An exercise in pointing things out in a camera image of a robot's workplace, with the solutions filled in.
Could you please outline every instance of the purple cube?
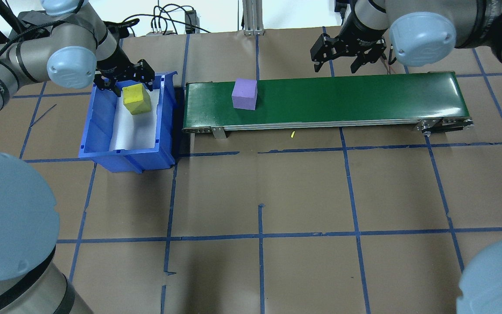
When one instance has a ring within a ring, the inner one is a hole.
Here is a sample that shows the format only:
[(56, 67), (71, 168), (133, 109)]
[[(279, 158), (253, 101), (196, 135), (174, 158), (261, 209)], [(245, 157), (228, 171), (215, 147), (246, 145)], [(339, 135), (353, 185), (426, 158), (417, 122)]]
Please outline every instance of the purple cube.
[(257, 81), (253, 79), (236, 79), (231, 100), (235, 109), (255, 110), (257, 105)]

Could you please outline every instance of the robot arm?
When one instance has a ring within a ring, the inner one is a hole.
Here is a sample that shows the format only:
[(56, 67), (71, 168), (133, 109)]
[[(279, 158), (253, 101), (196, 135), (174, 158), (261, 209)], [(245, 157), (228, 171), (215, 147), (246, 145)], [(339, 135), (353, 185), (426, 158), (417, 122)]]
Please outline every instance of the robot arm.
[(502, 0), (350, 0), (341, 32), (322, 34), (311, 48), (319, 71), (324, 62), (356, 56), (353, 73), (383, 55), (389, 29), (404, 65), (437, 62), (453, 48), (490, 46), (502, 62)]
[(47, 15), (30, 12), (39, 26), (28, 34), (50, 26), (50, 36), (0, 46), (0, 110), (20, 87), (48, 80), (68, 88), (94, 81), (118, 94), (115, 83), (131, 79), (152, 90), (152, 68), (145, 60), (131, 63), (88, 0), (80, 1), (42, 1)]

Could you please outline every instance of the green conveyor belt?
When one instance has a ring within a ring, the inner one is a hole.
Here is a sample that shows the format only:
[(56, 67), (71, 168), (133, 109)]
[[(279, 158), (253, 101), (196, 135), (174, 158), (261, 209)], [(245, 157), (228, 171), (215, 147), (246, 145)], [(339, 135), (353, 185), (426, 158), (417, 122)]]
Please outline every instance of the green conveyor belt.
[(417, 123), (469, 117), (454, 73), (259, 80), (255, 111), (234, 109), (234, 82), (187, 84), (183, 130)]

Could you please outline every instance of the yellow foam block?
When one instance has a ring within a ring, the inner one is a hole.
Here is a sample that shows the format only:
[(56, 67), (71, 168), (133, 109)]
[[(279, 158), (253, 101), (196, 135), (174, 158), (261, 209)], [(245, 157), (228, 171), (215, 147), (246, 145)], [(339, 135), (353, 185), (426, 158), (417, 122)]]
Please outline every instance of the yellow foam block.
[(143, 84), (135, 84), (123, 88), (123, 105), (131, 115), (148, 113), (152, 110), (150, 95)]

